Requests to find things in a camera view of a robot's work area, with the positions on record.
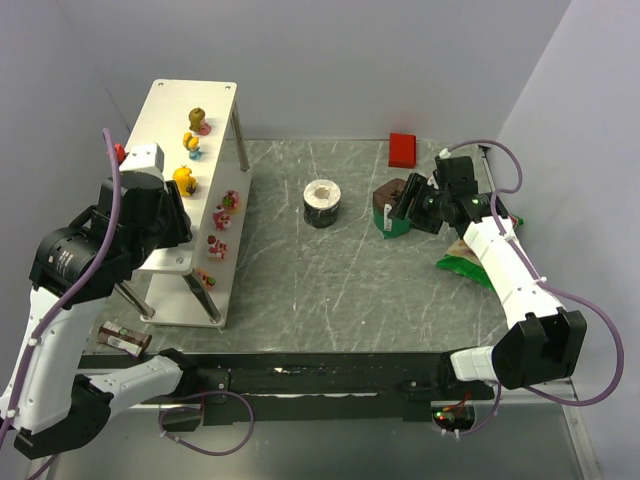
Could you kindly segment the yellow duck toy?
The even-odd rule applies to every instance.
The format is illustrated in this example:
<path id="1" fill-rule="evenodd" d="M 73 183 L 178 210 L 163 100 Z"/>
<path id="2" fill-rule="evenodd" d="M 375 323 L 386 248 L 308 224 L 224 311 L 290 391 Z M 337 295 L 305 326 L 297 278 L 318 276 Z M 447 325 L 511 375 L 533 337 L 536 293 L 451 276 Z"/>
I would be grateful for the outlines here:
<path id="1" fill-rule="evenodd" d="M 193 176 L 192 169 L 187 166 L 176 169 L 172 179 L 183 197 L 191 197 L 197 191 L 197 180 Z"/>

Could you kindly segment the strawberry cake toy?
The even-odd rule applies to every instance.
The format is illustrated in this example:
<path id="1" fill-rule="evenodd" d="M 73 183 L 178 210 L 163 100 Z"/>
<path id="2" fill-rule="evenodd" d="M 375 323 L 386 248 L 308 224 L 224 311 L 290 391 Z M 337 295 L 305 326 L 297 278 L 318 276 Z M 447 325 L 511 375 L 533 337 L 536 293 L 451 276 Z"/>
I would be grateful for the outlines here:
<path id="1" fill-rule="evenodd" d="M 209 260 L 223 261 L 226 257 L 228 246 L 215 235 L 207 237 L 207 258 Z"/>

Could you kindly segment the pink donut toy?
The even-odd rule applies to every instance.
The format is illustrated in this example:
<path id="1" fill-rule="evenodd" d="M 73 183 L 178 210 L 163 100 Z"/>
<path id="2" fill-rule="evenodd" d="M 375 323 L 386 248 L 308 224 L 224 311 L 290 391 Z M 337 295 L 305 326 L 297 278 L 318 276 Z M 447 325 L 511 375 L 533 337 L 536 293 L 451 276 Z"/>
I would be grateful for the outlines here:
<path id="1" fill-rule="evenodd" d="M 234 214 L 241 206 L 241 195 L 237 190 L 228 190 L 222 197 L 221 206 L 227 214 Z"/>

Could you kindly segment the yellow bee toy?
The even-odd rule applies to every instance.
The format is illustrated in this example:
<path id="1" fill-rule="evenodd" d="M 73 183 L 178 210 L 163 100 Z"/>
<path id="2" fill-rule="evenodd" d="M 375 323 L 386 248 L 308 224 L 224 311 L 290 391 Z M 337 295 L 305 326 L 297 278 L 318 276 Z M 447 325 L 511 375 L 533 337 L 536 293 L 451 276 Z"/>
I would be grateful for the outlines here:
<path id="1" fill-rule="evenodd" d="M 199 138 L 194 136 L 191 132 L 186 132 L 183 135 L 183 146 L 188 152 L 190 160 L 197 161 L 201 158 L 202 152 L 200 151 Z"/>

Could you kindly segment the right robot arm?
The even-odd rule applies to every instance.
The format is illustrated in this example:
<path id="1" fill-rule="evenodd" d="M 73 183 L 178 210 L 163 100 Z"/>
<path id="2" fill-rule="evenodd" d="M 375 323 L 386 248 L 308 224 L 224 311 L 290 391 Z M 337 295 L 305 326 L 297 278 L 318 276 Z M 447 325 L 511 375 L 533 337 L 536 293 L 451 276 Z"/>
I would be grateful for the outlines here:
<path id="1" fill-rule="evenodd" d="M 587 324 L 544 290 L 515 249 L 519 241 L 508 211 L 493 192 L 482 193 L 468 156 L 438 159 L 429 177 L 411 174 L 390 217 L 436 234 L 453 228 L 486 272 L 506 315 L 507 333 L 494 346 L 454 351 L 452 371 L 461 382 L 529 387 L 571 376 Z"/>

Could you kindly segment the yellow pink lion toy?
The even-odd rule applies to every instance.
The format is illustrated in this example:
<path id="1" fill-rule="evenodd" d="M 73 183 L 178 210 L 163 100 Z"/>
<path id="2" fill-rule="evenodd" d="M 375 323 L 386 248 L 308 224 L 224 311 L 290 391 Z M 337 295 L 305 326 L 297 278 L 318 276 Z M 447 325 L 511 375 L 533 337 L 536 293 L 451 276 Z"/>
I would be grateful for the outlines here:
<path id="1" fill-rule="evenodd" d="M 216 285 L 216 279 L 208 271 L 196 268 L 195 272 L 207 290 L 211 290 Z"/>

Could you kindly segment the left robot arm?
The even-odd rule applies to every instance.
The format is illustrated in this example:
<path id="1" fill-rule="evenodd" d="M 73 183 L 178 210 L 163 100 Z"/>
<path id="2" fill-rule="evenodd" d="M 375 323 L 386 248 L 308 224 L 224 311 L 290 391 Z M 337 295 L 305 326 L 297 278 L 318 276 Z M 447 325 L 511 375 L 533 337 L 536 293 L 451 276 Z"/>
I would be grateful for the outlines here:
<path id="1" fill-rule="evenodd" d="M 26 458 L 79 449 L 136 404 L 194 393 L 197 367 L 173 348 L 115 374 L 78 371 L 115 286 L 156 249 L 191 238 L 177 184 L 141 171 L 104 180 L 97 204 L 43 238 L 29 274 L 20 358 L 1 397 L 1 426 L 15 430 L 14 446 Z"/>

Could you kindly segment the olive round toy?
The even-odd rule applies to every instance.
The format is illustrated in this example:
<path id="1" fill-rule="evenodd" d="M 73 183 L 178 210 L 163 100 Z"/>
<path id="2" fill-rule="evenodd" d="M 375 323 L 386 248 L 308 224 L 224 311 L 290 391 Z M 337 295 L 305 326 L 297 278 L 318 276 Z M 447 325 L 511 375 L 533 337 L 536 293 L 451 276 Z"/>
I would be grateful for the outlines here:
<path id="1" fill-rule="evenodd" d="M 193 108 L 188 114 L 188 119 L 192 132 L 200 136 L 207 136 L 211 132 L 211 126 L 207 123 L 206 113 L 202 108 Z"/>

